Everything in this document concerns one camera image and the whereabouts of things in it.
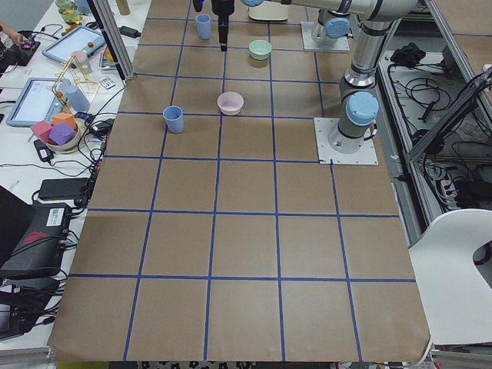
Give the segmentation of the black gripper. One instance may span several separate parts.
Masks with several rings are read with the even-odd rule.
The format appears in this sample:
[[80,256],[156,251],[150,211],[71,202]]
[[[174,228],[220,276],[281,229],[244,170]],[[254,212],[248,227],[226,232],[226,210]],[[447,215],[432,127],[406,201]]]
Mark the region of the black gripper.
[[[194,10],[201,12],[204,0],[194,0]],[[218,16],[218,38],[222,52],[228,50],[228,16],[234,13],[234,0],[211,0],[212,12]]]

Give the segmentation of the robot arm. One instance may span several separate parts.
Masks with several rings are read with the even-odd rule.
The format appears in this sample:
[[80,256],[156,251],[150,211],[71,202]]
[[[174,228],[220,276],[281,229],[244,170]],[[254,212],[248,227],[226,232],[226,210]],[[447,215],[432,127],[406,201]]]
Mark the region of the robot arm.
[[374,123],[379,103],[372,95],[375,71],[391,38],[391,27],[417,4],[416,1],[282,1],[282,5],[303,5],[361,17],[356,48],[340,81],[343,115],[328,134],[330,146],[338,152],[353,154],[360,149],[364,133]]
[[[318,21],[313,29],[315,41],[335,41],[343,38],[349,33],[350,22],[349,14],[343,13],[344,6],[349,6],[351,1],[343,1],[337,11],[326,11],[321,9],[318,14]],[[212,11],[218,16],[218,36],[221,50],[226,52],[228,49],[229,16],[234,13],[234,1],[212,1]],[[252,54],[257,54],[255,58],[266,57],[271,52],[271,44],[264,40],[255,40],[250,44]]]

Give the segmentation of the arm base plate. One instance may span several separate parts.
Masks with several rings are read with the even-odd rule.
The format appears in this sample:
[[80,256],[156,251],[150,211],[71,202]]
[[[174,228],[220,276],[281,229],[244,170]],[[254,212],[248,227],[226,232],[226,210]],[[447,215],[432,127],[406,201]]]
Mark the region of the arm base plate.
[[301,35],[306,52],[345,53],[350,51],[346,36],[329,38],[318,22],[302,22]]
[[378,165],[371,129],[359,138],[347,138],[338,130],[338,118],[314,118],[318,162],[322,165]]

